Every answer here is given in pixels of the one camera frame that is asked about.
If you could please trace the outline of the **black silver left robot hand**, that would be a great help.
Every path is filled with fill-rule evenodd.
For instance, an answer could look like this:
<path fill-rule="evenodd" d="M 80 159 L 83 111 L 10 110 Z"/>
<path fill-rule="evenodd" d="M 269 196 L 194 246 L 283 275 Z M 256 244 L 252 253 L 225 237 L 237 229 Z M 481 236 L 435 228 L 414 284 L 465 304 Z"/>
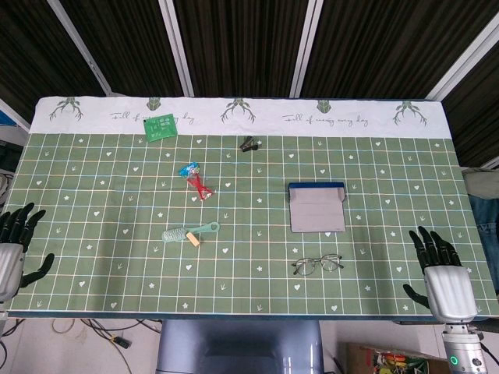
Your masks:
<path fill-rule="evenodd" d="M 0 216 L 0 304 L 15 297 L 20 288 L 26 288 L 47 275 L 55 261 L 55 254 L 48 253 L 41 267 L 24 273 L 24 260 L 29 249 L 35 227 L 45 215 L 39 210 L 30 217 L 34 203 Z"/>

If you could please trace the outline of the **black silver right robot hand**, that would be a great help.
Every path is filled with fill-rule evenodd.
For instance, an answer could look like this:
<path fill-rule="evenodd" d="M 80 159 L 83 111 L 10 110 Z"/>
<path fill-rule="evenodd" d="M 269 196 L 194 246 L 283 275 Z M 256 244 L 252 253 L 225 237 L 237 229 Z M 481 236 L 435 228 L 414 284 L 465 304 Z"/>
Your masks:
<path fill-rule="evenodd" d="M 422 226 L 409 231 L 426 288 L 417 293 L 411 285 L 403 289 L 414 302 L 428 308 L 433 317 L 447 324 L 469 323 L 477 315 L 476 300 L 467 269 L 455 247 L 437 232 Z"/>

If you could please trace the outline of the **thin-rimmed eyeglasses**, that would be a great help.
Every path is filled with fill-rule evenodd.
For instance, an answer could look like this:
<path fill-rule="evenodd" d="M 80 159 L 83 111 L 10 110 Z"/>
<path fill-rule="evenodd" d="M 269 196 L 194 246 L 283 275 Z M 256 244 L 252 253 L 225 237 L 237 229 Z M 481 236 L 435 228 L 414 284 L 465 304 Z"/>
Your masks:
<path fill-rule="evenodd" d="M 296 260 L 292 263 L 294 268 L 294 275 L 309 276 L 315 269 L 320 266 L 323 270 L 327 272 L 333 272 L 337 269 L 343 269 L 344 266 L 341 264 L 342 257 L 338 254 L 327 254 L 319 258 L 302 258 Z"/>

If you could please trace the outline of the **blue glasses case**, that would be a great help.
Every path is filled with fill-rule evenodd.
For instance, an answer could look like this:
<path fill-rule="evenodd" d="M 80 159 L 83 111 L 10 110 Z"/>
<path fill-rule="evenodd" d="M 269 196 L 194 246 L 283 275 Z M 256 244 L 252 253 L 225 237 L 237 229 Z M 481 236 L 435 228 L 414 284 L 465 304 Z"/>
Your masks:
<path fill-rule="evenodd" d="M 343 182 L 292 182 L 288 199 L 293 233 L 345 231 Z"/>

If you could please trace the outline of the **cardboard box with parts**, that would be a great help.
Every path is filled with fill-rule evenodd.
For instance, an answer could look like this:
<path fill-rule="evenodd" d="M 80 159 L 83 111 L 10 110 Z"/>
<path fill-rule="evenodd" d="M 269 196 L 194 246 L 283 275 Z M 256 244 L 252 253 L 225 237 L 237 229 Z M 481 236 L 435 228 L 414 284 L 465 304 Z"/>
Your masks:
<path fill-rule="evenodd" d="M 444 359 L 415 351 L 347 343 L 347 374 L 451 374 Z"/>

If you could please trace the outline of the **mint green scrubbing brush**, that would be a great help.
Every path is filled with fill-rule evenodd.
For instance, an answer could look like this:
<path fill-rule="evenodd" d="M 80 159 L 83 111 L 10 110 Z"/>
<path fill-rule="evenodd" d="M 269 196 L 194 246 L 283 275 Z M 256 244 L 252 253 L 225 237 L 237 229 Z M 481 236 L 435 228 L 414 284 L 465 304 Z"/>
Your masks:
<path fill-rule="evenodd" d="M 162 233 L 162 240 L 165 243 L 169 242 L 180 242 L 183 240 L 188 240 L 186 238 L 186 233 L 192 232 L 195 235 L 201 233 L 213 233 L 217 232 L 220 229 L 220 224 L 218 222 L 210 222 L 209 224 L 205 224 L 203 226 L 199 226 L 196 228 L 172 228 Z"/>

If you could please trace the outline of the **green circuit board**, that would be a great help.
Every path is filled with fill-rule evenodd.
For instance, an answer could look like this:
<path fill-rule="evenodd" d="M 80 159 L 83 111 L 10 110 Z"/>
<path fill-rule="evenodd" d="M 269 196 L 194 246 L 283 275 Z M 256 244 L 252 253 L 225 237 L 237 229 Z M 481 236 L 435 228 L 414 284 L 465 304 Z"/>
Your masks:
<path fill-rule="evenodd" d="M 178 135 L 173 114 L 145 119 L 143 121 L 143 126 L 148 142 Z"/>

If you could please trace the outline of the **green checked tablecloth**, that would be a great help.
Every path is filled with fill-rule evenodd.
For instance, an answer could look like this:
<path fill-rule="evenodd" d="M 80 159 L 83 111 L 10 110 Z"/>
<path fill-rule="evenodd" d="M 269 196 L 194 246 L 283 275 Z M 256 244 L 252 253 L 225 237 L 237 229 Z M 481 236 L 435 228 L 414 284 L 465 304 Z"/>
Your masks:
<path fill-rule="evenodd" d="M 178 135 L 148 142 L 143 121 L 173 114 Z M 253 136 L 258 150 L 239 146 Z M 214 193 L 179 175 L 191 162 Z M 345 231 L 293 233 L 288 184 L 343 182 Z M 442 105 L 435 101 L 45 97 L 38 101 L 6 209 L 46 214 L 15 316 L 261 315 L 423 319 L 409 231 L 458 251 L 482 317 L 499 301 Z M 172 228 L 218 222 L 200 241 Z M 298 259 L 342 257 L 294 275 Z"/>

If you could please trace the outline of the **red plastic clip toy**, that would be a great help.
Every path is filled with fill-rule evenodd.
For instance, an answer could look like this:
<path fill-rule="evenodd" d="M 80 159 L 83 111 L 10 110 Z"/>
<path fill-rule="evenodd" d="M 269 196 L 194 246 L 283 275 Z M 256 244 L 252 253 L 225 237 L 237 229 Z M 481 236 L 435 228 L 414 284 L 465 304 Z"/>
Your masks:
<path fill-rule="evenodd" d="M 214 192 L 206 187 L 200 180 L 200 166 L 197 162 L 191 162 L 182 167 L 179 170 L 179 175 L 197 190 L 201 200 L 210 198 L 213 195 Z"/>

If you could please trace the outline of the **blue grey robot torso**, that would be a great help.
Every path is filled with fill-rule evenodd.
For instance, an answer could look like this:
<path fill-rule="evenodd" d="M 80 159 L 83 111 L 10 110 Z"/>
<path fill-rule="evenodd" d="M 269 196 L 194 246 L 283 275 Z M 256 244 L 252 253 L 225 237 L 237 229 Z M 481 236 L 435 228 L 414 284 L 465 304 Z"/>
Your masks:
<path fill-rule="evenodd" d="M 324 374 L 320 324 L 166 319 L 155 374 Z"/>

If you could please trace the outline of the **white partition post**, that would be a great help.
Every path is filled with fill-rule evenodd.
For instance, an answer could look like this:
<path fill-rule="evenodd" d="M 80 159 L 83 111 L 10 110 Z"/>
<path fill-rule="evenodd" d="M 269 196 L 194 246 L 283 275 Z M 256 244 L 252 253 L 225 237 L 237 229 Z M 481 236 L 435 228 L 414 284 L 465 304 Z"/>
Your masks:
<path fill-rule="evenodd" d="M 499 43 L 499 12 L 455 60 L 426 95 L 426 99 L 430 101 L 445 99 L 497 43 Z"/>
<path fill-rule="evenodd" d="M 320 20 L 324 14 L 324 4 L 330 0 L 307 0 L 306 14 L 301 28 L 298 51 L 292 74 L 288 97 L 300 98 L 306 72 L 310 62 L 313 45 L 316 40 Z"/>
<path fill-rule="evenodd" d="M 194 97 L 189 66 L 173 0 L 158 0 L 184 97 Z"/>
<path fill-rule="evenodd" d="M 107 79 L 104 77 L 103 72 L 95 61 L 93 55 L 90 53 L 90 50 L 86 46 L 83 38 L 80 36 L 78 30 L 76 29 L 74 23 L 69 18 L 68 13 L 64 9 L 60 0 L 46 0 L 52 11 L 58 18 L 58 21 L 62 24 L 66 33 L 69 35 L 72 42 L 75 44 L 77 50 L 82 55 L 84 61 L 90 68 L 90 71 L 94 74 L 97 79 L 101 89 L 104 91 L 104 94 L 107 97 L 111 97 L 114 95 L 111 86 L 109 85 Z"/>

